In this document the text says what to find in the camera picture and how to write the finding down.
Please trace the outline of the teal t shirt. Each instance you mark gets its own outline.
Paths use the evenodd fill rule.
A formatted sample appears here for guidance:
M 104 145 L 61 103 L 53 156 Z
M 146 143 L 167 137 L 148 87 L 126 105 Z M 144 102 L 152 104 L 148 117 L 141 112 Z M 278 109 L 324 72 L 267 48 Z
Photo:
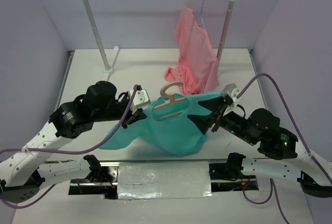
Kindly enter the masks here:
M 166 102 L 163 97 L 143 110 L 146 118 L 136 121 L 127 128 L 120 127 L 101 147 L 101 150 L 118 150 L 129 146 L 136 138 L 142 138 L 150 144 L 175 156 L 188 156 L 197 153 L 206 141 L 206 135 L 188 118 L 190 115 L 208 116 L 211 111 L 200 106 L 199 101 L 212 100 L 221 96 L 220 91 L 204 94 L 175 94 L 175 98 L 185 101 L 161 109 L 154 109 Z

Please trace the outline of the tan wooden hanger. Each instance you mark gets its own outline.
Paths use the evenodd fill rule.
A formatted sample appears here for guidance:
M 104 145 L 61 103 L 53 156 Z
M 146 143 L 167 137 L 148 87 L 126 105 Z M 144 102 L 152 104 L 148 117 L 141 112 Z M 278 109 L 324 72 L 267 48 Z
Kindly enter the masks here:
M 156 121 L 177 116 L 189 106 L 189 100 L 177 93 L 167 93 L 173 87 L 181 87 L 180 81 L 169 82 L 160 89 L 160 98 L 154 104 L 151 115 Z

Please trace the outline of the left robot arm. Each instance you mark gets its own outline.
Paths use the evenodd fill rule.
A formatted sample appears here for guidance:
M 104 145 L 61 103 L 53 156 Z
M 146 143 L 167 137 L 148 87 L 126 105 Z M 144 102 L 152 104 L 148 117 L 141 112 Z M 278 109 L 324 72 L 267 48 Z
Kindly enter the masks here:
M 143 107 L 150 104 L 146 90 L 135 85 L 133 90 L 116 93 L 112 83 L 99 81 L 89 86 L 85 94 L 60 105 L 25 146 L 2 150 L 12 155 L 1 162 L 1 201 L 8 205 L 22 203 L 43 188 L 72 179 L 109 180 L 107 170 L 91 154 L 100 145 L 80 151 L 83 157 L 78 160 L 47 160 L 53 154 L 70 154 L 62 147 L 90 131 L 96 122 L 118 121 L 119 128 L 146 118 Z

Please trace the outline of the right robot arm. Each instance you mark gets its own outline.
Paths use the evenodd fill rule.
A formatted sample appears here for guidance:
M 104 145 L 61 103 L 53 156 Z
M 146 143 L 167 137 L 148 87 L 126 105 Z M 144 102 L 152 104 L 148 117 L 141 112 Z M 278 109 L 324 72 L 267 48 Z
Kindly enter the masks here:
M 245 118 L 229 110 L 229 96 L 199 101 L 198 104 L 210 110 L 210 114 L 188 115 L 188 118 L 203 134 L 222 128 L 251 146 L 257 145 L 257 151 L 265 157 L 286 162 L 282 178 L 287 178 L 290 173 L 287 166 L 292 165 L 300 170 L 295 180 L 304 193 L 317 198 L 331 197 L 331 161 L 306 149 L 304 141 L 281 127 L 280 119 L 270 111 L 259 108 Z

